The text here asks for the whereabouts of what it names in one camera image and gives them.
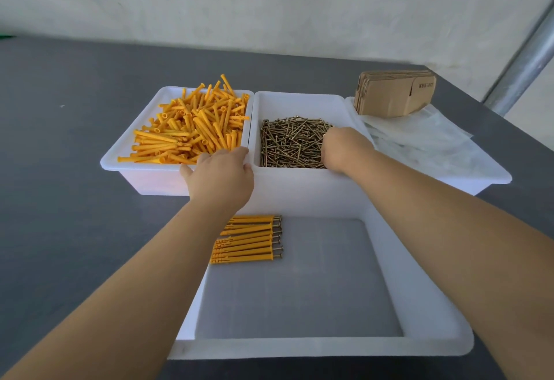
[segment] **pile of screws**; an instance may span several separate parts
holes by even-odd
[[[332,125],[321,119],[289,117],[261,126],[261,167],[324,168],[323,135]]]

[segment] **white wall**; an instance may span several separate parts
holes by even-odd
[[[409,61],[482,99],[549,2],[0,0],[0,32]],[[542,83],[553,72],[546,69]],[[544,89],[532,89],[524,100],[543,111]],[[510,119],[524,130],[544,118],[517,107]]]

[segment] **pile of yellow anchors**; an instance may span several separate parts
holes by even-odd
[[[281,217],[234,216],[213,246],[210,263],[252,262],[282,258]]]

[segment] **forearm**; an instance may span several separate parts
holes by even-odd
[[[346,172],[480,334],[522,323],[545,332],[544,323],[552,323],[550,238],[374,150],[352,160]]]
[[[154,378],[232,214],[189,202],[5,379]]]

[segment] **metal pole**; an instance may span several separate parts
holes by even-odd
[[[535,32],[516,54],[483,104],[496,114],[506,113],[554,57],[554,3]]]

